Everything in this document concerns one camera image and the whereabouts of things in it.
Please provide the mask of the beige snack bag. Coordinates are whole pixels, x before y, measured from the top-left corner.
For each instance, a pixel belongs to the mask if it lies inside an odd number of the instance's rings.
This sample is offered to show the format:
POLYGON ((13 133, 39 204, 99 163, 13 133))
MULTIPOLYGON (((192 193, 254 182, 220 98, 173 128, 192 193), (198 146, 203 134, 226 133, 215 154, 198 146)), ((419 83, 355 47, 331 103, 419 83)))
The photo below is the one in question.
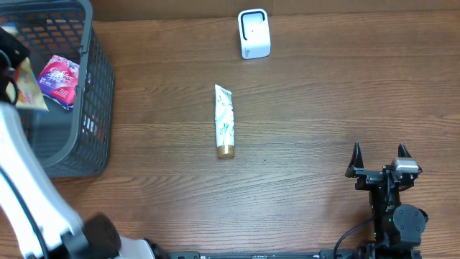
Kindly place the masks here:
POLYGON ((29 58, 25 58, 9 77, 14 80, 17 88, 14 87, 13 83, 9 82, 6 93, 11 101, 17 99, 16 108, 48 112, 29 58))

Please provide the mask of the purple red sachet pack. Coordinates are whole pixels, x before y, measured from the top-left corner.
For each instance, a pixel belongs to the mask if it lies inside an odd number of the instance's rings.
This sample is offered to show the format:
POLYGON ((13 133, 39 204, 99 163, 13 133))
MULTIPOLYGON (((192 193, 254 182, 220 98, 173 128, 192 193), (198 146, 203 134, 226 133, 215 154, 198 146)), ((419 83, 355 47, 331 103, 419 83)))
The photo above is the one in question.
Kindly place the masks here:
POLYGON ((42 94, 59 103, 64 109, 72 111, 79 68, 77 63, 53 55, 37 78, 42 94))

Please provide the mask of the white gold-capped cream tube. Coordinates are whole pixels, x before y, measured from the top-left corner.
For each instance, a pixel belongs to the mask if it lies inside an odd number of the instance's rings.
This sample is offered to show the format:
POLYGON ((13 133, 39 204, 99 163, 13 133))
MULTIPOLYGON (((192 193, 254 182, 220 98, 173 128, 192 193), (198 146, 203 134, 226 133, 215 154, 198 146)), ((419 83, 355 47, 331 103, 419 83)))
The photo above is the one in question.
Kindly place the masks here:
POLYGON ((232 92, 215 85, 216 148, 219 158, 235 156, 235 124, 232 92))

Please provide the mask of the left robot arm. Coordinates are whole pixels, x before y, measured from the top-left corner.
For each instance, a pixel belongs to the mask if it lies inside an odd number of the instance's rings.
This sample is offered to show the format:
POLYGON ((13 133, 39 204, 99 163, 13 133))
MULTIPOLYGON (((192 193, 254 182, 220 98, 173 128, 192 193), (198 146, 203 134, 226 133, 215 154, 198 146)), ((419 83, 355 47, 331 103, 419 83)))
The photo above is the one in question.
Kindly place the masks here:
POLYGON ((168 258, 158 244, 121 236, 97 214, 84 222, 47 177, 22 128, 13 72, 29 55, 10 25, 1 27, 1 208, 24 258, 168 258))

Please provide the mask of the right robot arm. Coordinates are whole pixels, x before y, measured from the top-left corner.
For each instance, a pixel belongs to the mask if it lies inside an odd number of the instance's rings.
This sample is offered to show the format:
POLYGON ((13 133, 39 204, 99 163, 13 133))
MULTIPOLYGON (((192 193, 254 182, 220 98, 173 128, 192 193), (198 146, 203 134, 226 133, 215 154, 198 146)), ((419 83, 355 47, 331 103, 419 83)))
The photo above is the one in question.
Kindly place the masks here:
POLYGON ((373 224, 374 240, 360 245, 347 258, 420 258, 420 252, 414 248, 421 244, 428 215, 418 207, 402 204, 400 192, 412 188, 422 172, 403 144, 398 146, 397 157, 391 164, 380 171, 368 171, 360 145, 355 143, 345 176, 356 179, 357 191, 369 192, 372 217, 346 232, 336 243, 333 256, 339 256, 339 245, 345 237, 373 224))

